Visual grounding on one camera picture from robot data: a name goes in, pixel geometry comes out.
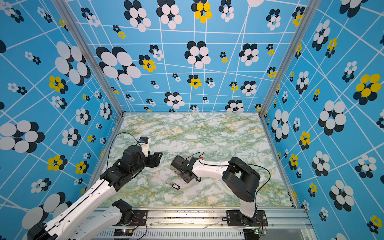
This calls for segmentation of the black key tag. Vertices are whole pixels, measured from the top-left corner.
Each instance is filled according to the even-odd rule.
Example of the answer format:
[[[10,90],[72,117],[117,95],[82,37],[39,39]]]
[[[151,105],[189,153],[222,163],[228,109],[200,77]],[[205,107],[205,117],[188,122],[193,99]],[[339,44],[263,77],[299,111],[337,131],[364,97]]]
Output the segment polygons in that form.
[[[175,183],[172,184],[172,187],[174,189],[176,189],[176,190],[180,190],[181,189],[181,187],[179,185],[175,184]]]

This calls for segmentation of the metal keyring disc with rings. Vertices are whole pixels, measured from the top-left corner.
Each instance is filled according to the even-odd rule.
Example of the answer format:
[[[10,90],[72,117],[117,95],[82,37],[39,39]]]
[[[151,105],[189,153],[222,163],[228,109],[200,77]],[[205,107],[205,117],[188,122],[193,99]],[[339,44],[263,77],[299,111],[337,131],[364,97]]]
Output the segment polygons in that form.
[[[174,169],[174,168],[171,168],[171,170],[172,170],[177,176],[180,175],[180,172],[179,172],[178,170],[176,170],[176,169]]]

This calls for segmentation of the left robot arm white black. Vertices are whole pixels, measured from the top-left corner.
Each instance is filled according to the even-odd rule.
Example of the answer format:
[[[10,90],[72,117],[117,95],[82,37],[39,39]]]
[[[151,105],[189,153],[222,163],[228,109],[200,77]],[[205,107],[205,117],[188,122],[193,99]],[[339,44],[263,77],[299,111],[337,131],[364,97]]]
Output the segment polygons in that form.
[[[68,240],[84,220],[109,197],[115,195],[144,168],[158,167],[162,152],[151,154],[149,145],[129,146],[122,158],[101,174],[100,179],[68,209],[46,224],[36,224],[27,233],[28,240]]]

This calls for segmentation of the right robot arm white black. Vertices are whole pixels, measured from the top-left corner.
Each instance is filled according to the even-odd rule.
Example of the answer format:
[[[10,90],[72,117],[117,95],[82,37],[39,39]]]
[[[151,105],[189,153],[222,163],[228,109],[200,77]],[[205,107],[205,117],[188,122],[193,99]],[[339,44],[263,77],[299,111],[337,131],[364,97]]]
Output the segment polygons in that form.
[[[235,218],[244,226],[257,224],[257,190],[261,176],[238,157],[227,162],[210,162],[200,158],[187,160],[176,156],[171,163],[180,177],[188,184],[193,179],[213,178],[224,181],[228,188],[240,199],[240,213]]]

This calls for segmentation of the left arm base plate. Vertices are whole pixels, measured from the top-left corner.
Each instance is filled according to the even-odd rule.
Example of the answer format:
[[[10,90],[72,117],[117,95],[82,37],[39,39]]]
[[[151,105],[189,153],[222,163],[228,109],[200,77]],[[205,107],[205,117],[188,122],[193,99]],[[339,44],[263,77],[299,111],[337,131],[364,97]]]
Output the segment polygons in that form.
[[[145,226],[149,211],[147,210],[130,210],[122,214],[119,225],[122,226]]]

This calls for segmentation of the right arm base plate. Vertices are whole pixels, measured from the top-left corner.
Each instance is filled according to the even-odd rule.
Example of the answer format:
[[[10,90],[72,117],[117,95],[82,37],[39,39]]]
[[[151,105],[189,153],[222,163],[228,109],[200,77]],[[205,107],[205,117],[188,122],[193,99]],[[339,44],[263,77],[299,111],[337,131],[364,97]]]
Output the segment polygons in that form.
[[[243,215],[240,210],[227,210],[226,222],[229,227],[267,227],[265,211],[256,210],[253,217]]]

